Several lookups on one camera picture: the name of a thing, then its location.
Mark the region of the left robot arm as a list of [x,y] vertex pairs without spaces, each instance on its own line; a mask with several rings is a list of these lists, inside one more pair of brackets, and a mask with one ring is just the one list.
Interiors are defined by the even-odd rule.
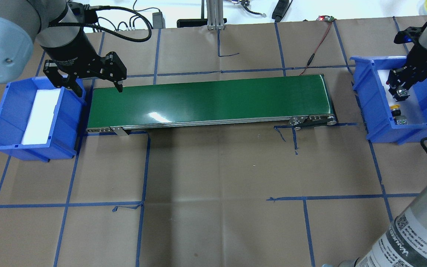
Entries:
[[123,90],[127,69],[115,52],[99,56],[84,32],[103,6],[66,0],[0,0],[0,83],[22,75],[34,43],[49,56],[43,72],[55,88],[82,96],[78,78],[100,78]]

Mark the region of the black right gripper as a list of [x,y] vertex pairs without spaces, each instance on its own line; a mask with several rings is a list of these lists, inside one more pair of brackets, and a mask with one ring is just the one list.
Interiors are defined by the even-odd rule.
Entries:
[[405,64],[389,71],[388,90],[393,95],[397,87],[410,89],[417,82],[427,79],[427,49],[415,44],[406,57]]

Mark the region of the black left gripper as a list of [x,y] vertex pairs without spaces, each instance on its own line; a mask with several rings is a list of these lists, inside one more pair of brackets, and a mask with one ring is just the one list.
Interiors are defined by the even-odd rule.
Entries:
[[126,66],[113,51],[99,56],[82,29],[69,43],[43,49],[50,57],[44,63],[43,73],[54,87],[70,89],[81,98],[83,88],[77,79],[96,77],[111,81],[119,93],[123,92]]

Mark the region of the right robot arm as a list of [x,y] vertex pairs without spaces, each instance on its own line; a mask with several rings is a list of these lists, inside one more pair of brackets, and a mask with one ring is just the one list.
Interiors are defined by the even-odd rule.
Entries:
[[[393,31],[427,20],[417,11],[422,0],[324,0],[316,14],[338,18],[334,27],[344,54],[401,55]],[[240,230],[227,238],[224,265],[229,267],[300,267],[337,264],[364,255],[397,216],[427,185],[427,156],[417,142],[403,145],[369,143],[365,123],[351,89],[354,68],[325,68],[343,126],[317,127],[295,134],[295,159],[309,163],[316,153],[332,170],[314,167],[302,178],[307,239],[290,242],[285,253],[262,248],[252,252],[253,234]]]

